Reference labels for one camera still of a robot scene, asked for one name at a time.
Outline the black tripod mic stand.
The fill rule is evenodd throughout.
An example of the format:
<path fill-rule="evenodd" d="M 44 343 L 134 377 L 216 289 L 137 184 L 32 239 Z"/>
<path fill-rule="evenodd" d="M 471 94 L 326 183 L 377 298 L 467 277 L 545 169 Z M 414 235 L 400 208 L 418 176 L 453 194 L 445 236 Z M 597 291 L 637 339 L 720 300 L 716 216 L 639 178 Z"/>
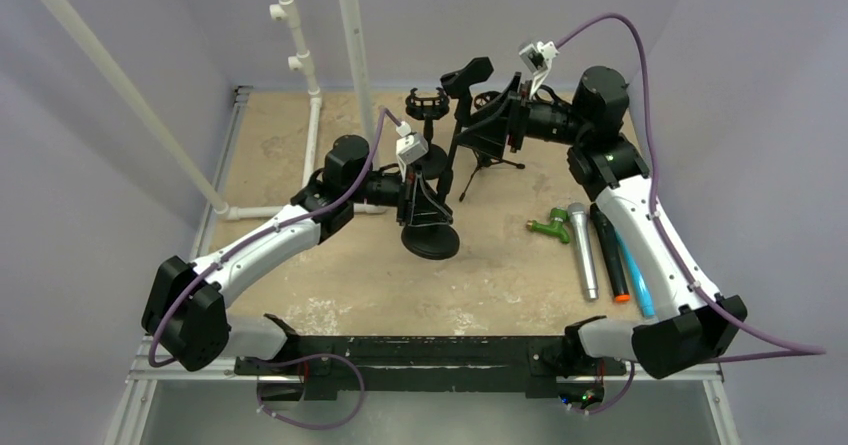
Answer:
<path fill-rule="evenodd" d="M 490 168 L 490 167 L 492 167 L 492 166 L 495 166 L 495 165 L 502 165 L 502 164 L 504 164 L 504 165 L 508 165 L 508 166 L 512 166 L 512 167 L 514 167 L 514 168 L 516 168 L 516 169 L 518 169 L 518 170 L 524 170 L 524 169 L 526 168 L 526 165 L 525 165 L 525 164 L 523 164 L 523 163 L 519 163 L 519 162 L 514 162 L 514 161 L 511 161 L 511 160 L 506 160 L 506 159 L 504 158 L 504 156 L 503 156 L 503 158 L 502 158 L 502 159 L 492 159 L 492 158 L 490 158 L 490 157 L 488 157 L 488 156 L 486 156 L 486 155 L 481 154 L 480 152 L 473 151 L 473 150 L 471 150 L 471 151 L 472 151 L 472 153 L 473 153 L 473 155 L 474 155 L 474 158 L 475 158 L 475 161 L 476 161 L 476 165 L 475 165 L 475 168 L 474 168 L 474 170 L 472 171 L 471 175 L 469 176 L 468 182 L 466 183 L 466 185 L 465 185 L 465 187 L 464 187 L 463 191 L 462 191 L 462 192 L 461 192 L 461 194 L 459 195 L 458 200 L 459 200 L 460 202 L 463 202 L 463 201 L 465 200 L 465 198 L 466 198 L 466 194 L 467 194 L 467 192 L 468 192 L 468 189 L 469 189 L 469 187 L 470 187 L 470 185 L 471 185 L 471 183 L 472 183 L 473 179 L 475 178 L 476 174 L 477 174 L 479 171 L 481 171 L 481 170 L 483 170 L 483 169 L 485 169 L 485 168 Z"/>

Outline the black clip round-base stand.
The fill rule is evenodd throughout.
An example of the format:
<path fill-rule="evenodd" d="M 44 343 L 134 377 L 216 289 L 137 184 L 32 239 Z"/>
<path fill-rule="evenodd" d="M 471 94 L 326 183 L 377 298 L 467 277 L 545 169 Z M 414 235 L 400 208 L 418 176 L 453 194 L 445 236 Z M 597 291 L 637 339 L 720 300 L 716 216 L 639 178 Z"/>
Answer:
<path fill-rule="evenodd" d="M 450 101 L 457 101 L 455 112 L 455 127 L 447 151 L 447 166 L 437 178 L 435 191 L 437 199 L 447 204 L 454 179 L 454 161 L 458 148 L 456 135 L 460 127 L 458 121 L 468 120 L 472 103 L 470 88 L 473 85 L 487 81 L 494 72 L 491 60 L 487 57 L 476 57 L 463 68 L 448 72 L 441 76 L 440 83 Z M 454 257 L 460 248 L 460 237 L 452 225 L 436 225 L 430 227 L 412 227 L 411 222 L 402 227 L 401 242 L 412 254 L 428 260 L 446 260 Z"/>

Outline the black shock-mount round-base stand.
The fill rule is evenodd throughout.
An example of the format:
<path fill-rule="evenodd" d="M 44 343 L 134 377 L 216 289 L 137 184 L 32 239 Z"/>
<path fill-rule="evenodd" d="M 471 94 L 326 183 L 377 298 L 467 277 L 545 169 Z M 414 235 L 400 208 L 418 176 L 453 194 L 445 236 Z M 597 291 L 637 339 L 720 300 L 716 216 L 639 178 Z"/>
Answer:
<path fill-rule="evenodd" d="M 443 118 L 450 111 L 450 98 L 441 87 L 436 88 L 435 96 L 419 96 L 417 88 L 412 88 L 405 98 L 406 114 L 421 121 L 423 137 L 428 145 L 428 152 L 421 160 L 424 178 L 437 179 L 447 166 L 447 152 L 433 143 L 434 122 Z"/>

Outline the silver grey microphone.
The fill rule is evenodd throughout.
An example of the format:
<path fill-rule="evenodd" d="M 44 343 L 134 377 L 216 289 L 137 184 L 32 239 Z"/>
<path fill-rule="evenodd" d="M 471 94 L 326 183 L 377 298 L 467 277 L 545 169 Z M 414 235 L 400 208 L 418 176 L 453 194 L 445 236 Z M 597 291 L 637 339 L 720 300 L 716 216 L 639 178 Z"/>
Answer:
<path fill-rule="evenodd" d="M 599 291 L 589 235 L 588 210 L 584 204 L 574 202 L 568 205 L 567 213 L 574 232 L 577 263 L 582 275 L 585 296 L 588 301 L 596 301 L 599 298 Z"/>

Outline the black microphone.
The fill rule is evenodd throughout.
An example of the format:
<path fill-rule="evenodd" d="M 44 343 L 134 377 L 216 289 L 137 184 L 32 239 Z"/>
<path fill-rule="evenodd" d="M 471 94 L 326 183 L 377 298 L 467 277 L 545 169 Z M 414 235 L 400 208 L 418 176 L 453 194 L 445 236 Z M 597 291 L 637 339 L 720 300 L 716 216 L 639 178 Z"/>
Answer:
<path fill-rule="evenodd" d="M 627 287 L 615 228 L 596 203 L 590 205 L 589 217 L 591 223 L 594 225 L 601 247 L 602 258 L 609 278 L 613 300 L 616 303 L 628 302 L 630 300 L 630 293 Z"/>

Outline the blue microphone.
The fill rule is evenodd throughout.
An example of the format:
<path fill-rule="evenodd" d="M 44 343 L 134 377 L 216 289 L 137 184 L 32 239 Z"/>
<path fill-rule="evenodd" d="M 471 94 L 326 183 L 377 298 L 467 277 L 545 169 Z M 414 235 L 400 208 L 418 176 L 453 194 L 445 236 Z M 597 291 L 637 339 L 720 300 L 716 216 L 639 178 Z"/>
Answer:
<path fill-rule="evenodd" d="M 654 308 L 653 299 L 644 280 L 644 277 L 638 267 L 638 264 L 636 263 L 633 255 L 625 245 L 624 240 L 619 233 L 616 233 L 616 239 L 620 247 L 624 262 L 627 266 L 627 270 L 631 278 L 631 283 L 633 285 L 633 291 L 637 303 L 639 305 L 640 311 L 642 315 L 647 319 L 655 318 L 656 312 Z"/>

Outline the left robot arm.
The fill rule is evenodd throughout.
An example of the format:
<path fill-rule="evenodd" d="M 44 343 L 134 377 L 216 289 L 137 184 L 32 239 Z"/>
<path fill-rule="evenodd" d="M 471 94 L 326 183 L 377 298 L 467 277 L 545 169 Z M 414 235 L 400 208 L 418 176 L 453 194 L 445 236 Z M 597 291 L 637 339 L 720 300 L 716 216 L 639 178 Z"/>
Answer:
<path fill-rule="evenodd" d="M 157 269 L 141 317 L 143 330 L 187 371 L 219 357 L 260 361 L 284 374 L 297 364 L 297 334 L 284 320 L 228 318 L 227 310 L 249 287 L 285 261 L 318 246 L 354 217 L 358 204 L 394 207 L 401 242 L 428 260 L 454 257 L 460 238 L 449 206 L 416 166 L 405 172 L 372 170 L 367 140 L 338 138 L 315 172 L 279 212 L 230 245 L 187 262 L 178 256 Z"/>

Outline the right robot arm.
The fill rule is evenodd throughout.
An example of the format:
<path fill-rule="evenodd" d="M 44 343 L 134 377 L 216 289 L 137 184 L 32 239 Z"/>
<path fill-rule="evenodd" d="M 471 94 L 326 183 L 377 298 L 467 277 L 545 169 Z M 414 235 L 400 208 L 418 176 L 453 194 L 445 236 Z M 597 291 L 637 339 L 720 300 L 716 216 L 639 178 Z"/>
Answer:
<path fill-rule="evenodd" d="M 497 155 L 519 150 L 527 138 L 566 145 L 572 176 L 633 254 L 655 307 L 652 324 L 598 316 L 567 327 L 564 364 L 584 372 L 600 358 L 624 359 L 661 379 L 720 358 L 747 308 L 698 271 L 672 226 L 660 224 L 650 169 L 621 132 L 629 108 L 625 79 L 614 69 L 593 66 L 570 102 L 536 100 L 529 88 L 516 74 L 481 107 L 469 90 L 452 91 L 457 140 Z"/>

